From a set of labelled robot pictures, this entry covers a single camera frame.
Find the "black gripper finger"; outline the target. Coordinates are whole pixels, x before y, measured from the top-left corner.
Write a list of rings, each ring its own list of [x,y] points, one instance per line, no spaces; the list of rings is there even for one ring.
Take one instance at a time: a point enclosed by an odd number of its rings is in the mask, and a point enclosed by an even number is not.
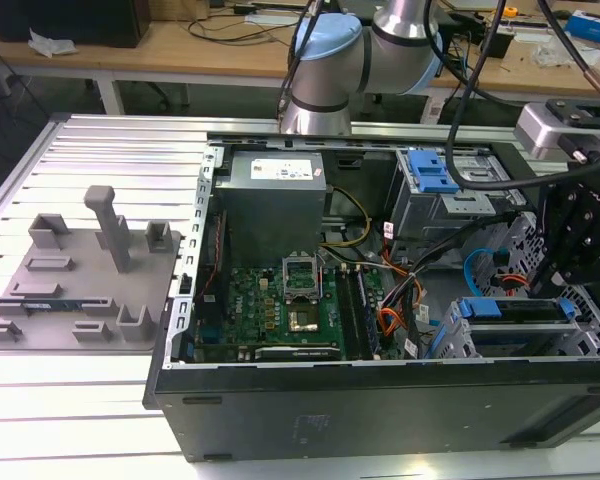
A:
[[[568,285],[589,285],[600,282],[600,242],[587,236],[572,242],[559,252],[557,271]]]
[[[580,182],[542,187],[536,233],[542,237],[543,258],[532,275],[531,296],[552,296],[572,276],[574,258],[590,221],[585,188]]]

